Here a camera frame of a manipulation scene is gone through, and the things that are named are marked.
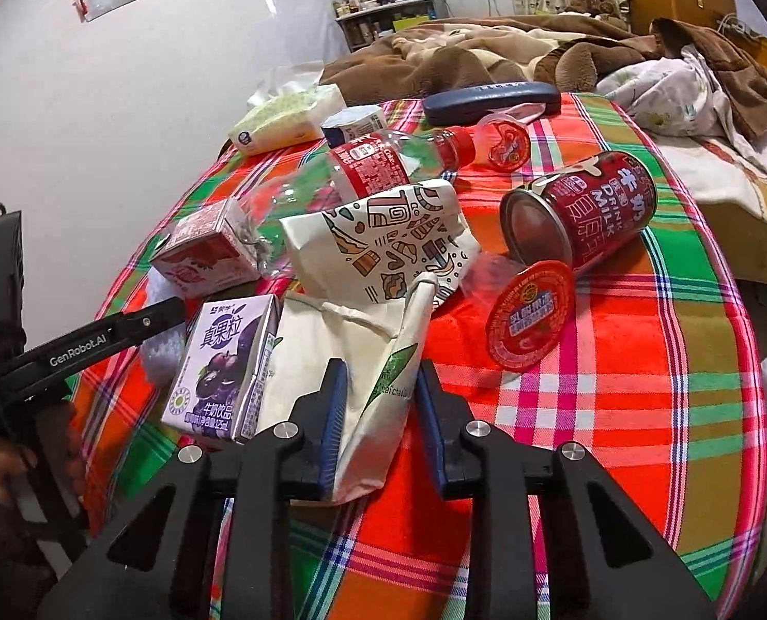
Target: white bedsheet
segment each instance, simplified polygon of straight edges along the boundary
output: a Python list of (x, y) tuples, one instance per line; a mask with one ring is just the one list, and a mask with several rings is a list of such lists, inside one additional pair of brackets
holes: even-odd
[(725, 138), (654, 135), (653, 141), (698, 204), (731, 203), (767, 223), (767, 175)]
[(693, 46), (681, 58), (630, 65), (606, 76), (597, 92), (625, 109), (644, 130), (672, 137), (724, 136), (767, 175), (767, 135), (752, 146), (734, 127), (731, 104)]

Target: small white box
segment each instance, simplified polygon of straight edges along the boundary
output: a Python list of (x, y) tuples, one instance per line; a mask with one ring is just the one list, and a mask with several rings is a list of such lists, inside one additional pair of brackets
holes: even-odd
[(346, 107), (320, 124), (329, 148), (340, 147), (341, 144), (356, 140), (362, 135), (385, 128), (386, 116), (378, 105)]
[(171, 387), (163, 424), (210, 439), (251, 438), (278, 320), (272, 295), (203, 305)]

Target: patterned paper bag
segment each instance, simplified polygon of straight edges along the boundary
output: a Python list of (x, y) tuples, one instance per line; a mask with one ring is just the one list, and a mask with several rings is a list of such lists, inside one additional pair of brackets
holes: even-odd
[(403, 185), (335, 210), (281, 219), (308, 295), (343, 305), (403, 298), (419, 273), (438, 277), (438, 307), (480, 246), (448, 181)]

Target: red can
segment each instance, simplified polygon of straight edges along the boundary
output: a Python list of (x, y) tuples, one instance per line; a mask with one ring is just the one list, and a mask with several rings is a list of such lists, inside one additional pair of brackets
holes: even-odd
[(581, 275), (628, 242), (656, 211), (656, 186), (634, 156), (603, 151), (501, 201), (510, 255), (526, 265), (556, 260)]

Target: jelly cup lid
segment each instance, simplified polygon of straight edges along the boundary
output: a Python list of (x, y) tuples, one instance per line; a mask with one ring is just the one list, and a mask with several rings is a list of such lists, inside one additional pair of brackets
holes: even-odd
[(575, 305), (571, 269), (541, 261), (510, 281), (487, 319), (487, 351), (506, 370), (523, 373), (559, 342)]
[(530, 159), (532, 145), (524, 123), (504, 114), (481, 119), (475, 132), (476, 149), (483, 161), (500, 173), (511, 173)]

